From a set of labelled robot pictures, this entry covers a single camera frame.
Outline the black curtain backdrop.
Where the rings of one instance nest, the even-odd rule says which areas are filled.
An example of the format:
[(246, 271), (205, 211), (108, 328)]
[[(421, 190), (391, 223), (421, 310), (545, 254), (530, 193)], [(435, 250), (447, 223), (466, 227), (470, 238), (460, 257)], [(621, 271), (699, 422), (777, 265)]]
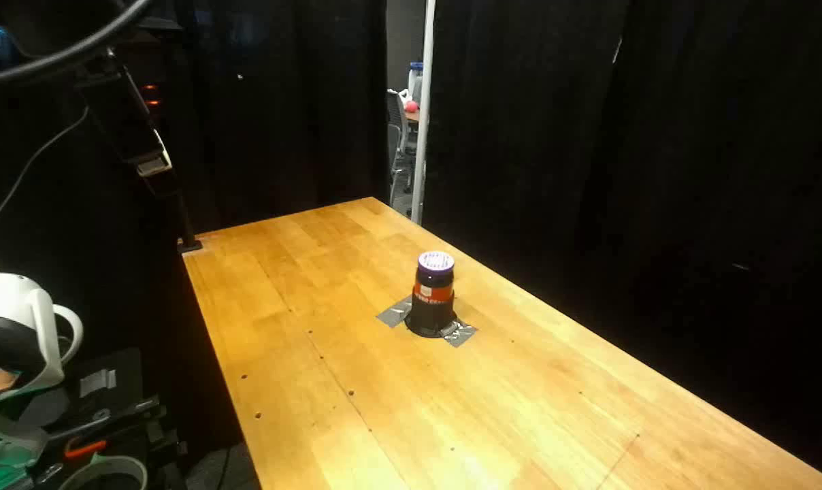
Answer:
[[(157, 0), (127, 64), (196, 233), (386, 185), (428, 0)], [(122, 0), (0, 0), (0, 71)], [(822, 0), (439, 0), (428, 227), (822, 468)], [(69, 75), (0, 87), (0, 268), (235, 438), (166, 201)]]

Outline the white vertical pole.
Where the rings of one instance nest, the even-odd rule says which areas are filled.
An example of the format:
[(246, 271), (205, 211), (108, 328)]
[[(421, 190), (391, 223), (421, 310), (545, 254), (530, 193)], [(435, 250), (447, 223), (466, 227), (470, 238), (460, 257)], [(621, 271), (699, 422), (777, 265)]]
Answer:
[(435, 9), (439, 9), (439, 0), (424, 4), (421, 92), (420, 92), (421, 98), (420, 98), (420, 132), (417, 132), (413, 193), (412, 193), (412, 222), (420, 227), (424, 222), (424, 189), (428, 189)]

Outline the black equipment case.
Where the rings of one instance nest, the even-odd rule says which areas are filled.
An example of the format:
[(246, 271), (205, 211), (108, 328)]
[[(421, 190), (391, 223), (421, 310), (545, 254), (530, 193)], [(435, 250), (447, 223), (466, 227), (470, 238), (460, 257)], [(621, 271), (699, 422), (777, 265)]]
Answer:
[(134, 472), (95, 478), (84, 490), (187, 490), (181, 472), (186, 442), (166, 404), (144, 386), (137, 348), (77, 363), (62, 381), (69, 408), (49, 429), (34, 468), (35, 490), (61, 490), (87, 464), (122, 459)]

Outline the dark jar with purple lid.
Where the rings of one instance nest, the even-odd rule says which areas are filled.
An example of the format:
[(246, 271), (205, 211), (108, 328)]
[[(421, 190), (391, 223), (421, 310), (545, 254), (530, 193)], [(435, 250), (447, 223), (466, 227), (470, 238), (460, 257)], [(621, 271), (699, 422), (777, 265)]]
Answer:
[(454, 321), (454, 260), (447, 250), (424, 250), (417, 260), (412, 288), (412, 310), (405, 324), (412, 332), (439, 337)]

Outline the grey duct tape strip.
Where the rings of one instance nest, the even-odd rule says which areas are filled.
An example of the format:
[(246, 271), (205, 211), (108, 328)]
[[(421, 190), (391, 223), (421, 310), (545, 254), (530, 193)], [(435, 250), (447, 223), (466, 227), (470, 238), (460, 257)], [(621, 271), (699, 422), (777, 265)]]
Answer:
[(440, 337), (449, 346), (460, 348), (476, 335), (476, 331), (458, 318), (449, 305), (428, 305), (413, 298), (397, 301), (379, 314), (379, 321), (386, 328), (405, 324), (420, 337)]

